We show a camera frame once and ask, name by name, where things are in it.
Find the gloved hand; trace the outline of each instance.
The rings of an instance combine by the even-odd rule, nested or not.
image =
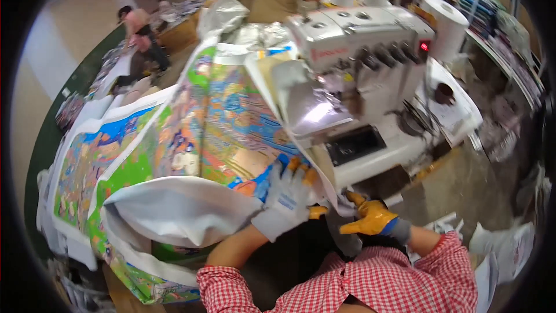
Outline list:
[[[282,163],[276,161],[270,172],[270,188],[265,210],[255,216],[251,223],[269,241],[274,242],[282,233],[288,232],[308,219],[318,219],[328,209],[310,207],[309,194],[318,173],[299,157],[294,157],[282,173]]]
[[[409,221],[400,219],[397,214],[390,212],[382,202],[367,201],[359,193],[347,191],[346,197],[358,207],[362,219],[341,226],[341,234],[382,234],[397,239],[402,245],[407,244],[411,227]]]

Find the brown bag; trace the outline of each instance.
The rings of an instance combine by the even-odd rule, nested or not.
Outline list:
[[[253,0],[249,10],[248,23],[284,22],[297,14],[297,0]]]

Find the white work glove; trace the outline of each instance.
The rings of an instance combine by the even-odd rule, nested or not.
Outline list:
[[[282,163],[276,161],[270,172],[270,188],[265,202],[265,210],[251,220],[270,242],[282,233],[301,225],[308,219],[318,219],[328,209],[310,207],[309,195],[318,173],[299,157],[291,159],[282,174]]]

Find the pink shirt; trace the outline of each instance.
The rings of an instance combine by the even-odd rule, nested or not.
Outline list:
[[[151,47],[151,39],[147,36],[135,33],[149,24],[149,14],[142,9],[133,10],[123,18],[123,21],[126,25],[126,34],[129,37],[129,43],[136,45],[139,51],[147,52]]]
[[[197,282],[208,313],[260,313],[237,268],[205,266]],[[367,247],[348,263],[329,254],[310,280],[283,294],[268,312],[336,312],[349,295],[379,313],[471,313],[478,296],[467,249],[449,232],[415,267],[394,248]]]

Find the white sewing machine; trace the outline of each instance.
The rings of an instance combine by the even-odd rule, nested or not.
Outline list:
[[[425,21],[392,6],[313,11],[285,25],[300,60],[272,69],[277,105],[303,148],[324,145],[337,188],[421,155],[430,135],[404,133],[392,111],[422,85],[435,37]]]

